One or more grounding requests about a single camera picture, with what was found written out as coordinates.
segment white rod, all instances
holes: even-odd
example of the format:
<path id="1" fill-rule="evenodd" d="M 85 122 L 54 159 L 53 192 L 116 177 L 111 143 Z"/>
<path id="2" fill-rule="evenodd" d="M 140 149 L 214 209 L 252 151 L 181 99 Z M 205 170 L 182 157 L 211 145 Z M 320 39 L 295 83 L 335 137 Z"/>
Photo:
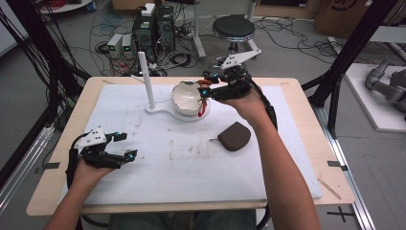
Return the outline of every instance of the white rod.
<path id="1" fill-rule="evenodd" d="M 199 37 L 199 0 L 194 0 L 194 36 Z"/>
<path id="2" fill-rule="evenodd" d="M 257 1 L 250 1 L 250 5 L 249 5 L 249 8 L 248 8 L 248 14 L 247 14 L 247 19 L 249 20 L 249 21 L 253 21 L 253 17 L 254 17 L 254 11 L 255 11 L 255 6 L 256 6 L 256 4 L 257 4 Z"/>
<path id="3" fill-rule="evenodd" d="M 152 94 L 152 86 L 151 86 L 151 80 L 149 78 L 149 70 L 147 66 L 147 59 L 146 59 L 146 53 L 145 52 L 138 52 L 138 58 L 140 59 L 140 65 L 141 65 L 141 74 L 144 77 L 144 84 L 146 85 L 146 90 L 147 90 L 147 95 L 148 95 L 148 100 L 149 100 L 149 107 L 150 108 L 155 108 L 155 101 L 153 99 L 153 94 Z"/>

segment black stool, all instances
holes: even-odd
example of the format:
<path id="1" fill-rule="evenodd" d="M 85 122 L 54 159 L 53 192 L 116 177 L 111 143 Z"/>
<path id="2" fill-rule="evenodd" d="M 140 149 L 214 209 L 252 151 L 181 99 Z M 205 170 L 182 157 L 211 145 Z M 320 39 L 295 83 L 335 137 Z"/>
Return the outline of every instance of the black stool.
<path id="1" fill-rule="evenodd" d="M 238 52 L 237 42 L 248 41 L 254 37 L 255 27 L 244 15 L 230 15 L 218 18 L 213 24 L 215 36 L 231 41 L 229 55 Z"/>

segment brown sponge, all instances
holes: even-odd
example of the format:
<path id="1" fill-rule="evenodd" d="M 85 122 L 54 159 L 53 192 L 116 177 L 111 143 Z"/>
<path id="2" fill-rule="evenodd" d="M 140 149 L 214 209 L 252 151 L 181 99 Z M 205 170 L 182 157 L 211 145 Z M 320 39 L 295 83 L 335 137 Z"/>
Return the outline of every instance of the brown sponge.
<path id="1" fill-rule="evenodd" d="M 237 151 L 250 141 L 251 131 L 239 122 L 235 122 L 223 132 L 218 134 L 217 139 L 226 150 Z"/>

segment human hand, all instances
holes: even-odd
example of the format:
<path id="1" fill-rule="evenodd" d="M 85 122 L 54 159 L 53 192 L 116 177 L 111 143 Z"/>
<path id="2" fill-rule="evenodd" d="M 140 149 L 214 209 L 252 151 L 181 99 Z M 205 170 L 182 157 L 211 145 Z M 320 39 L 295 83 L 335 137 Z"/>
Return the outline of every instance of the human hand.
<path id="1" fill-rule="evenodd" d="M 260 122 L 262 118 L 269 119 L 259 94 L 252 88 L 243 98 L 221 101 L 221 103 L 235 108 L 239 116 L 247 120 L 251 126 Z"/>
<path id="2" fill-rule="evenodd" d="M 90 193 L 105 175 L 113 171 L 114 169 L 97 169 L 93 166 L 89 166 L 84 162 L 83 158 L 81 158 L 75 171 L 74 181 L 72 182 L 71 189 L 80 188 L 84 192 Z"/>

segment power supply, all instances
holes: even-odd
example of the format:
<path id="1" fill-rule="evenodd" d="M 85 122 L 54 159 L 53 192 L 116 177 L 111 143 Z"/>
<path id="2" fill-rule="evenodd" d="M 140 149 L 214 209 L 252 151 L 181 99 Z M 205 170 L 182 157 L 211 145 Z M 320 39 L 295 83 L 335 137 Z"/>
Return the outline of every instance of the power supply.
<path id="1" fill-rule="evenodd" d="M 158 34 L 161 49 L 175 50 L 173 6 L 162 6 L 157 12 Z"/>
<path id="2" fill-rule="evenodd" d="M 134 58 L 134 42 L 132 42 L 132 34 L 123 35 L 123 52 L 125 58 Z"/>
<path id="3" fill-rule="evenodd" d="M 114 34 L 107 43 L 107 48 L 112 58 L 121 58 L 123 55 L 123 35 Z"/>

